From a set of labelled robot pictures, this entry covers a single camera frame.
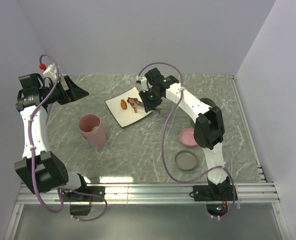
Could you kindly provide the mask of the metal tongs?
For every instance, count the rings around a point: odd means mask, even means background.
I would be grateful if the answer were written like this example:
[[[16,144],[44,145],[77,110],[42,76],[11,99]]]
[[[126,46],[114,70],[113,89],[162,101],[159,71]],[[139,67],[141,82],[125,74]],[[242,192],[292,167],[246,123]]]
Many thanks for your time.
[[[162,104],[163,100],[162,99],[157,99],[157,100],[140,100],[144,104],[144,110],[145,112],[152,111],[154,113],[157,113],[161,115],[163,113],[162,108],[160,108],[160,105]]]

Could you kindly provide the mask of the orange food slice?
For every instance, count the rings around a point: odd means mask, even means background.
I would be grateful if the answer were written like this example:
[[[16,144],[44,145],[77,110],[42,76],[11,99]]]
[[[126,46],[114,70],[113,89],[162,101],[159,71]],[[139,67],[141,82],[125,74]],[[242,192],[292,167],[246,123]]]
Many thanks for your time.
[[[120,100],[120,106],[123,110],[126,110],[128,108],[127,102],[124,99]]]

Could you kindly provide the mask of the orange red food pieces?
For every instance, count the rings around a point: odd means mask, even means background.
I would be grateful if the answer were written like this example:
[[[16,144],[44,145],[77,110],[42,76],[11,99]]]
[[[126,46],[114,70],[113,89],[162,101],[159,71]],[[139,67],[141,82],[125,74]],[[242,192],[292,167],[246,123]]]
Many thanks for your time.
[[[134,97],[129,97],[127,99],[127,102],[131,105],[131,107],[133,108],[136,114],[138,113],[137,107],[144,107],[144,104],[140,100]]]

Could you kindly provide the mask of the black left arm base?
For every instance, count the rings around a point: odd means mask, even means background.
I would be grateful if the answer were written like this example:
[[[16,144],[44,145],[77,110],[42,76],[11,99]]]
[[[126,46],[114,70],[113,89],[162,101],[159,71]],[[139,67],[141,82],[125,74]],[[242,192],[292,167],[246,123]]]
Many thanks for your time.
[[[61,190],[64,203],[69,203],[69,212],[74,217],[86,217],[95,203],[105,203],[104,186],[88,186],[85,193],[76,193],[76,190]]]

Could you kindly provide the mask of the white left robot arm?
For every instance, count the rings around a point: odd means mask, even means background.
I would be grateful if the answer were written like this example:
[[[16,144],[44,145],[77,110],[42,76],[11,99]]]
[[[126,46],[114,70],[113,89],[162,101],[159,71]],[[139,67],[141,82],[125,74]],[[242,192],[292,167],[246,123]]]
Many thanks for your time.
[[[68,89],[58,83],[48,100],[38,106],[50,93],[54,82],[46,86],[45,79],[38,73],[19,77],[22,89],[17,95],[16,109],[24,124],[24,151],[22,160],[14,164],[14,169],[32,193],[35,191],[33,184],[36,184],[39,193],[63,187],[71,189],[71,195],[77,201],[84,201],[89,196],[84,177],[79,173],[68,173],[64,163],[51,152],[47,138],[52,104],[65,105],[89,95],[69,76],[64,76],[64,80]]]

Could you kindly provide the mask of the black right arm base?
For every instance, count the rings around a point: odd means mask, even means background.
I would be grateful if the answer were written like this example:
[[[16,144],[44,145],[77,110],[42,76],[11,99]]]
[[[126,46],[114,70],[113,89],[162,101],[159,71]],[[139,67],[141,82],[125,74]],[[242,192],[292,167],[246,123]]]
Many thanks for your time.
[[[222,218],[229,212],[228,202],[234,206],[238,200],[236,189],[227,182],[218,185],[194,185],[189,196],[195,202],[206,202],[206,210],[211,217]]]

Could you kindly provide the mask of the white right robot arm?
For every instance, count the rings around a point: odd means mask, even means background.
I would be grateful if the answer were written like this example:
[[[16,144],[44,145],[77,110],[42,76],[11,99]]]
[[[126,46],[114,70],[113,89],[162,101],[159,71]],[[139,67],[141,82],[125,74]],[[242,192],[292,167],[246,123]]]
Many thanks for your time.
[[[136,83],[141,85],[139,96],[145,112],[156,110],[163,99],[167,99],[174,103],[173,112],[181,108],[193,120],[193,138],[203,150],[208,183],[207,188],[195,192],[194,197],[202,201],[220,201],[233,193],[232,178],[223,157],[225,127],[221,109],[202,102],[185,89],[183,77],[164,76],[157,68],[144,76],[138,75]]]

